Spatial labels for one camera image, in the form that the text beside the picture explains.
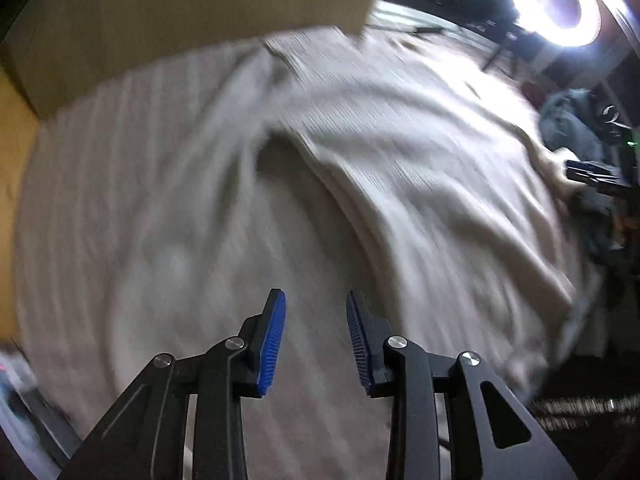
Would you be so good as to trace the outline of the cream knit sweater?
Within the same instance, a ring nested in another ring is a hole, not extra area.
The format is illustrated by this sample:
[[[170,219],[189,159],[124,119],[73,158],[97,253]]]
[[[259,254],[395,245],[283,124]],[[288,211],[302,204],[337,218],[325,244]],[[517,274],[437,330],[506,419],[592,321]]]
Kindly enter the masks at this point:
[[[473,350],[521,398],[600,284],[533,110],[434,41],[332,28],[218,44],[46,120],[17,219],[21,341],[89,432],[153,356],[194,356],[286,296],[273,387],[243,406],[256,479],[379,479],[390,407],[345,302]]]

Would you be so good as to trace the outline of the dark teal jacket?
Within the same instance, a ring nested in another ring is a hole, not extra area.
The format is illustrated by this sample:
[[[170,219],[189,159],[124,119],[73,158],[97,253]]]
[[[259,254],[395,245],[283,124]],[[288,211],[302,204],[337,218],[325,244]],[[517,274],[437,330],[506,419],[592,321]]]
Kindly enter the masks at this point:
[[[539,109],[542,143],[552,152],[567,148],[580,162],[613,165],[611,150],[600,135],[589,90],[553,93]],[[568,210],[591,259],[610,266],[620,255],[614,243],[614,200],[585,186],[570,194]]]

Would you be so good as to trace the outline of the pine plank panel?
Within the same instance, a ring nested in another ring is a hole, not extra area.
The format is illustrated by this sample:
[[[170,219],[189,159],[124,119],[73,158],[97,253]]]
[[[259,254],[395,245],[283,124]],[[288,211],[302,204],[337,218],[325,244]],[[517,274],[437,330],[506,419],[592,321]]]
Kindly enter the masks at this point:
[[[0,308],[1,341],[5,342],[18,334],[13,298],[14,223],[22,177],[40,126],[38,116],[5,70],[1,70],[0,120]]]

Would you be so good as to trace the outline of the light plywood board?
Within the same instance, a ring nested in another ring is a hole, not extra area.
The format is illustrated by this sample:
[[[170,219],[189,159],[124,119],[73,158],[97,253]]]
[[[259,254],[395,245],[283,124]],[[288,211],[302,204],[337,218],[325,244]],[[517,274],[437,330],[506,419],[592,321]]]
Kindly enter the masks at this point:
[[[314,25],[356,34],[375,1],[27,0],[1,40],[1,65],[45,118],[161,56]]]

